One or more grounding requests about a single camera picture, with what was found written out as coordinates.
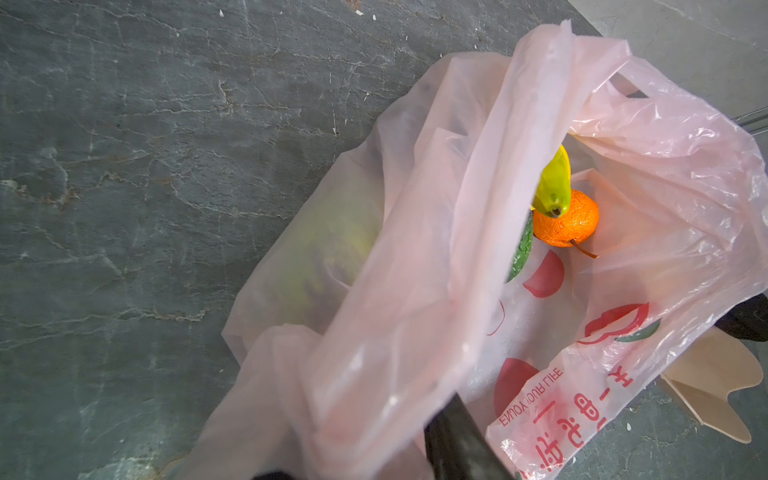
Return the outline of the pink plastic bag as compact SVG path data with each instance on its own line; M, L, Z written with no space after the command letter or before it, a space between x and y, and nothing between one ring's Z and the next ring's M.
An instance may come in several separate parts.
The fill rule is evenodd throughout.
M595 233L533 233L559 147ZM753 137L627 42L569 22L449 54L342 153L238 293L240 370L183 479L429 479L458 394L516 479L551 479L733 306L767 287Z

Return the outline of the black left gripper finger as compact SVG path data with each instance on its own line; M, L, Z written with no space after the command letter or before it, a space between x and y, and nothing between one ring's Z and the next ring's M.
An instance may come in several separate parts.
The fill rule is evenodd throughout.
M424 439L427 459L438 480L513 479L458 394L427 423Z

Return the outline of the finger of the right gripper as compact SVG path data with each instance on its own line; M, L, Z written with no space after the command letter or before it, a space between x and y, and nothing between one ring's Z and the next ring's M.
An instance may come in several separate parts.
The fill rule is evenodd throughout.
M768 339L768 300L763 293L734 306L715 326L726 334L755 342Z

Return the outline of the beige flower-shaped plate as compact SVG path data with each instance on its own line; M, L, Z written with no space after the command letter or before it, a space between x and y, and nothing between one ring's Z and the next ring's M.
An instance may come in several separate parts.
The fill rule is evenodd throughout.
M700 424L748 444L751 432L728 397L759 385L763 378L762 366L742 341L712 327L661 373L660 383Z

